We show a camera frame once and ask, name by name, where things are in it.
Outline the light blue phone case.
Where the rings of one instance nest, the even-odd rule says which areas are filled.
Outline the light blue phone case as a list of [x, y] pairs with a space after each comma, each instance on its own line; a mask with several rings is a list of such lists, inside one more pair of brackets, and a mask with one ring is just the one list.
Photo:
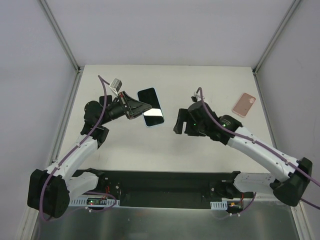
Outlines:
[[147, 127], [154, 127], [165, 122], [163, 112], [160, 108], [152, 108], [143, 113], [145, 125]]

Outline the pink phone case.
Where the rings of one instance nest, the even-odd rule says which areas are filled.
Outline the pink phone case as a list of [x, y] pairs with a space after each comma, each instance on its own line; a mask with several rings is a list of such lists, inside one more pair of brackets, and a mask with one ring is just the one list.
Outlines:
[[256, 98], [248, 93], [243, 93], [237, 102], [235, 103], [234, 107], [232, 108], [232, 112], [242, 118], [245, 118], [252, 108], [253, 104], [255, 103]]

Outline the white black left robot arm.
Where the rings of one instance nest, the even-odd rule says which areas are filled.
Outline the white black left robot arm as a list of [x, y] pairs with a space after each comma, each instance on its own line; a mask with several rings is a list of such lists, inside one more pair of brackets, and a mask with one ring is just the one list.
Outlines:
[[30, 175], [27, 206], [55, 219], [61, 217], [71, 201], [86, 192], [108, 195], [106, 174], [89, 168], [78, 177], [74, 173], [82, 163], [107, 139], [109, 129], [104, 125], [122, 116], [133, 120], [150, 110], [148, 103], [131, 98], [122, 91], [92, 100], [84, 107], [84, 125], [77, 142], [62, 158], [45, 170], [35, 169]]

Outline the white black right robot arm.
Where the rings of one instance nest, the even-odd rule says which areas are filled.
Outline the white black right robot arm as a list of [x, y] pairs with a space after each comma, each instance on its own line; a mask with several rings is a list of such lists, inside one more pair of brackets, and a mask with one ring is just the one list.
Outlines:
[[282, 203], [295, 207], [310, 183], [312, 162], [300, 160], [261, 142], [240, 121], [230, 115], [217, 116], [207, 103], [194, 102], [187, 109], [178, 111], [176, 134], [209, 137], [240, 151], [268, 170], [268, 173], [237, 172], [234, 180], [225, 184], [230, 197], [241, 193], [272, 194]]

